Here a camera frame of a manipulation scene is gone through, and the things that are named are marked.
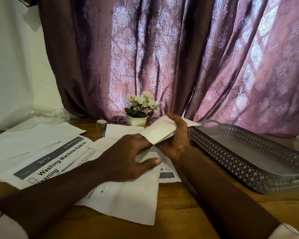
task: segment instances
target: forearm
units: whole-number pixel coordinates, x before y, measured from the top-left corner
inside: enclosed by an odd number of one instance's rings
[[[179,161],[221,236],[265,239],[279,226],[274,216],[209,165],[201,151],[188,147]]]
[[[104,178],[98,161],[88,161],[67,173],[0,199],[0,210],[17,221],[31,237],[105,182]]]

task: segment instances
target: blue object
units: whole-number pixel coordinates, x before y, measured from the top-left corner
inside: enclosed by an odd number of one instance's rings
[[[110,124],[113,124],[112,122],[110,122]],[[106,132],[106,130],[105,130],[105,132]],[[102,137],[105,137],[105,132],[102,134]]]

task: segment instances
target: metal tray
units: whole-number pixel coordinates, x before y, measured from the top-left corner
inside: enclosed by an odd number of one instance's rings
[[[218,127],[203,127],[213,122]],[[234,177],[256,192],[299,187],[299,152],[236,125],[206,120],[190,138]]]

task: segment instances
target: flower pot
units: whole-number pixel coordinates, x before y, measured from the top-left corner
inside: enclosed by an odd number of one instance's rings
[[[126,114],[126,122],[129,126],[145,126],[147,117],[134,118]]]

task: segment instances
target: wooden table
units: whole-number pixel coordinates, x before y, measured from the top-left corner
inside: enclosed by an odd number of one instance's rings
[[[83,136],[92,141],[103,133],[94,120],[73,119],[72,125],[87,130]],[[291,139],[271,139],[292,148],[299,144]],[[233,184],[277,217],[299,230],[299,190],[260,195],[250,191],[218,166],[207,155],[205,159]],[[0,183],[0,197],[17,189]],[[43,238],[219,238],[195,199],[182,183],[160,184],[154,226],[145,226],[103,215],[84,206],[73,206]]]

